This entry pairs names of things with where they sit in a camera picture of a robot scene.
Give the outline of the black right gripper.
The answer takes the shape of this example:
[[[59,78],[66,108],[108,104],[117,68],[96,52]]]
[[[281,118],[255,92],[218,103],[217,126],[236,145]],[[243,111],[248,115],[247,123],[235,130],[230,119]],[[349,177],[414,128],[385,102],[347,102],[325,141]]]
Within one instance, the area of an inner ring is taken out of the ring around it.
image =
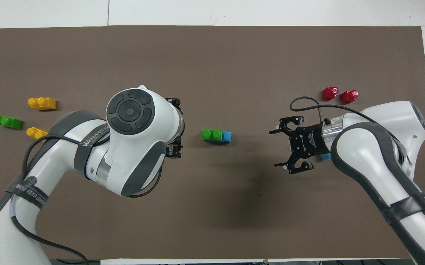
[[[303,116],[288,116],[279,119],[279,124],[275,130],[269,134],[284,133],[289,137],[291,154],[287,161],[274,164],[274,167],[283,167],[290,174],[301,173],[313,170],[314,165],[309,160],[311,156],[330,153],[330,149],[323,137],[323,123],[313,126],[303,127]],[[291,129],[289,123],[297,127]]]

